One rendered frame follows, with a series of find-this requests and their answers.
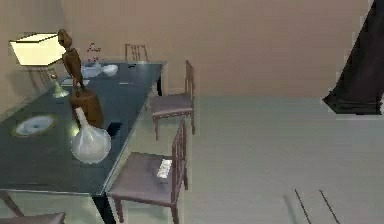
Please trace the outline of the brown wooden chair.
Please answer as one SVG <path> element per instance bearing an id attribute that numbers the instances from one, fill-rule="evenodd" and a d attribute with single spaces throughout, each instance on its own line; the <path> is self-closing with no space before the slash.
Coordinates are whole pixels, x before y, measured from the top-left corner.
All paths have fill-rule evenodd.
<path id="1" fill-rule="evenodd" d="M 148 52 L 145 45 L 125 44 L 124 59 L 128 61 L 128 52 L 131 52 L 132 60 L 137 62 L 148 62 Z"/>
<path id="2" fill-rule="evenodd" d="M 0 224 L 65 224 L 65 212 L 25 216 L 7 192 L 0 191 L 0 199 L 15 214 L 12 218 L 0 218 Z"/>
<path id="3" fill-rule="evenodd" d="M 173 224 L 179 224 L 177 203 L 181 185 L 188 189 L 186 140 L 186 124 L 182 119 L 173 140 L 171 156 L 140 152 L 128 156 L 108 192 L 120 223 L 124 222 L 122 202 L 133 201 L 169 207 Z M 163 159 L 172 161 L 167 179 L 157 177 Z"/>
<path id="4" fill-rule="evenodd" d="M 162 118 L 188 115 L 191 119 L 192 134 L 196 133 L 194 67 L 186 60 L 185 68 L 186 77 L 182 93 L 155 96 L 150 101 L 156 140 L 159 139 L 159 120 Z"/>

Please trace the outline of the dark glass dining table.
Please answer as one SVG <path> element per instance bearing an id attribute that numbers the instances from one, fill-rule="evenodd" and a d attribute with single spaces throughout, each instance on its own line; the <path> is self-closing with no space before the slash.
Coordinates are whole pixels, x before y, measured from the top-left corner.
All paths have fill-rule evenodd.
<path id="1" fill-rule="evenodd" d="M 100 74 L 87 87 L 95 91 L 104 127 L 121 124 L 108 156 L 97 164 L 74 158 L 71 141 L 77 127 L 68 98 L 55 99 L 47 91 L 0 122 L 0 190 L 91 196 L 104 224 L 116 224 L 107 199 L 107 183 L 115 170 L 152 86 L 161 78 L 162 62 L 120 62 L 116 75 Z M 52 115 L 48 132 L 17 137 L 13 128 L 23 120 Z"/>

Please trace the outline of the pale blue bowl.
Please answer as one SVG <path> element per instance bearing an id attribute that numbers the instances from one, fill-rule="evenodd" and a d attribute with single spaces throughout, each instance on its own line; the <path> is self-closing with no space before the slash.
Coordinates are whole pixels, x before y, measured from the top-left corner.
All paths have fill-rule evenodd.
<path id="1" fill-rule="evenodd" d="M 92 66 L 81 67 L 82 76 L 84 78 L 92 78 L 98 76 L 102 72 L 102 66 L 100 64 L 94 64 Z"/>

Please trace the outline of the dark curtain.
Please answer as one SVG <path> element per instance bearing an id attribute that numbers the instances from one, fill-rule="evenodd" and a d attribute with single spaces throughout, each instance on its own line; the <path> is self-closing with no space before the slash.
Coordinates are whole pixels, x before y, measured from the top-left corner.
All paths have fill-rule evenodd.
<path id="1" fill-rule="evenodd" d="M 373 0 L 336 86 L 323 102 L 336 114 L 381 115 L 384 0 Z"/>

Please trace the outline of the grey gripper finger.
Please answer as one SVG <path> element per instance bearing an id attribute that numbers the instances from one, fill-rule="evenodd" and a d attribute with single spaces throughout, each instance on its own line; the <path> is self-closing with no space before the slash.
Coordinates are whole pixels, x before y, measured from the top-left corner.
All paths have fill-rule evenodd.
<path id="1" fill-rule="evenodd" d="M 300 203 L 301 209 L 302 209 L 302 211 L 303 211 L 303 214 L 304 214 L 304 216 L 305 216 L 305 218 L 306 218 L 307 223 L 308 223 L 308 224 L 312 224 L 312 221 L 311 221 L 311 219 L 310 219 L 310 217 L 309 217 L 309 215 L 308 215 L 308 213 L 307 213 L 307 210 L 306 210 L 306 208 L 305 208 L 305 206 L 304 206 L 304 203 L 303 203 L 303 201 L 302 201 L 302 199 L 301 199 L 301 197 L 300 197 L 300 194 L 298 193 L 298 190 L 297 190 L 297 189 L 294 189 L 294 192 L 295 192 L 295 195 L 296 195 L 296 197 L 297 197 L 297 199 L 298 199 L 298 201 L 299 201 L 299 203 Z"/>
<path id="2" fill-rule="evenodd" d="M 335 223 L 336 223 L 336 224 L 341 224 L 341 222 L 340 222 L 339 219 L 337 218 L 336 213 L 334 212 L 334 210 L 333 210 L 331 204 L 329 203 L 327 197 L 325 196 L 324 191 L 321 190 L 321 189 L 319 189 L 319 192 L 320 192 L 321 197 L 322 197 L 322 199 L 324 200 L 324 202 L 325 202 L 325 204 L 326 204 L 328 210 L 330 211 L 330 213 L 331 213 L 331 215 L 332 215 L 332 217 L 333 217 Z"/>

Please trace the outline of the brown wooden figure statue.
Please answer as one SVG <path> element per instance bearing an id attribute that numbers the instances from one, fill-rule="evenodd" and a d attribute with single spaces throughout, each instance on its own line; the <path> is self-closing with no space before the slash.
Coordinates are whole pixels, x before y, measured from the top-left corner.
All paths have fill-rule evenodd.
<path id="1" fill-rule="evenodd" d="M 70 103 L 73 117 L 78 126 L 81 126 L 77 117 L 76 108 L 81 108 L 88 123 L 101 128 L 104 123 L 103 113 L 98 95 L 91 89 L 87 89 L 81 72 L 81 60 L 75 48 L 72 47 L 72 39 L 64 29 L 58 31 L 58 42 L 65 49 L 62 54 L 64 67 L 72 78 L 72 94 Z"/>

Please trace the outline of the cream shade table lamp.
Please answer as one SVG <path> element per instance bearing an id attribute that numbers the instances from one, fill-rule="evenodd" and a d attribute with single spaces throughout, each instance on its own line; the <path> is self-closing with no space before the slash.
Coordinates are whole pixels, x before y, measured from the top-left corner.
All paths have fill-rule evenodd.
<path id="1" fill-rule="evenodd" d="M 40 92 L 40 89 L 34 78 L 34 71 L 39 74 L 41 83 L 46 88 L 54 85 L 54 98 L 64 98 L 69 94 L 57 81 L 55 63 L 62 59 L 65 49 L 59 44 L 56 33 L 34 33 L 10 40 L 9 43 L 19 64 L 27 69 L 36 92 Z"/>

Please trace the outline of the white bowl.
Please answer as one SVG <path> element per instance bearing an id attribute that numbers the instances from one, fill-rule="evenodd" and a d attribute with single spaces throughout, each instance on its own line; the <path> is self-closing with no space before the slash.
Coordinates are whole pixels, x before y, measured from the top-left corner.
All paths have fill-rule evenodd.
<path id="1" fill-rule="evenodd" d="M 111 65 L 106 65 L 102 68 L 102 71 L 107 75 L 107 76 L 114 76 L 118 72 L 118 66 L 115 64 Z"/>

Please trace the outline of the white remote control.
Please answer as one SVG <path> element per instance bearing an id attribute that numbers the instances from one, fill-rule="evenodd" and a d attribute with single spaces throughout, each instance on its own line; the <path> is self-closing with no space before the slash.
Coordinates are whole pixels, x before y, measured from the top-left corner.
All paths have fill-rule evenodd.
<path id="1" fill-rule="evenodd" d="M 157 172 L 157 177 L 161 179 L 167 179 L 168 174 L 172 167 L 172 161 L 170 159 L 163 159 Z"/>

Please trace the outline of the white plate with gold rim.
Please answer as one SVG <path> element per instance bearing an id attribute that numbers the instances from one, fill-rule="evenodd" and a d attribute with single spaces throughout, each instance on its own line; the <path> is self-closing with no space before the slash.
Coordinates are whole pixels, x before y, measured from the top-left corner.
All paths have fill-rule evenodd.
<path id="1" fill-rule="evenodd" d="M 41 135 L 52 129 L 56 124 L 56 118 L 53 115 L 37 115 L 25 119 L 17 124 L 12 134 L 16 137 L 31 137 Z"/>

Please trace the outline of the white round vase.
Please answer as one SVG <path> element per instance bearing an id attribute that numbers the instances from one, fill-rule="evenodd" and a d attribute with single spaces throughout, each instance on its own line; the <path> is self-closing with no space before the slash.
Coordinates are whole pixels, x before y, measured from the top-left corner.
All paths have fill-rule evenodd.
<path id="1" fill-rule="evenodd" d="M 99 163 L 110 152 L 111 137 L 106 130 L 90 125 L 81 107 L 76 108 L 75 112 L 80 128 L 72 140 L 72 154 L 83 163 Z"/>

